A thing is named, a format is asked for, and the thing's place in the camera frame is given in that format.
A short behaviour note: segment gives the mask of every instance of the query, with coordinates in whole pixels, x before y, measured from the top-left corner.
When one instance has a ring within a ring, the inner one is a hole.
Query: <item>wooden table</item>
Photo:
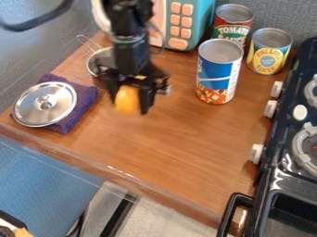
[[[107,44],[97,35],[95,41]],[[53,73],[91,83],[84,46]],[[256,166],[251,145],[262,143],[270,120],[262,114],[277,76],[251,72],[244,63],[236,95],[223,106],[196,98],[197,50],[166,50],[155,62],[171,73],[173,93],[159,95],[146,116],[122,115],[103,96],[68,135],[0,118],[0,133],[72,166],[123,186],[165,206],[217,225],[231,193],[251,194]]]

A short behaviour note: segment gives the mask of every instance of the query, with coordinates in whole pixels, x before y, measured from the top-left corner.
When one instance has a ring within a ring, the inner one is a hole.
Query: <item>purple cloth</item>
[[[61,133],[69,133],[80,121],[88,109],[95,103],[99,96],[99,89],[96,86],[83,86],[74,82],[67,81],[65,78],[58,77],[54,74],[45,74],[38,83],[60,81],[71,85],[77,93],[77,105],[71,113],[61,121],[49,125],[46,128]]]

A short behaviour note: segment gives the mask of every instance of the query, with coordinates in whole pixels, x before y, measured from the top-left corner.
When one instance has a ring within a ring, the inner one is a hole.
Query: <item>black stove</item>
[[[264,114],[272,128],[250,156],[259,164],[255,197],[231,196],[218,237],[227,236],[239,206],[248,208],[243,236],[317,236],[317,37],[301,45],[271,96]]]

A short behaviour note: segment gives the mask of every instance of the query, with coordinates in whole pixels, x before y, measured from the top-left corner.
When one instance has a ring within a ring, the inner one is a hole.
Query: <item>tin can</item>
[[[253,14],[246,6],[226,4],[218,6],[213,24],[212,38],[237,41],[246,45],[253,22]]]
[[[247,66],[259,74],[276,74],[285,64],[292,42],[288,33],[276,28],[255,31],[247,55]]]
[[[200,100],[221,105],[234,98],[243,53],[241,44],[226,39],[199,46],[196,94]]]

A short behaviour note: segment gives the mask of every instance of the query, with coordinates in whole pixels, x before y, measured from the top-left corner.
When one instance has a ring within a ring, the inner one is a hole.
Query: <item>yellow can label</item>
[[[287,60],[290,46],[284,48],[259,47],[251,42],[247,55],[249,68],[263,75],[277,73]]]
[[[283,62],[283,53],[278,49],[261,48],[253,57],[254,69],[264,75],[277,72]]]

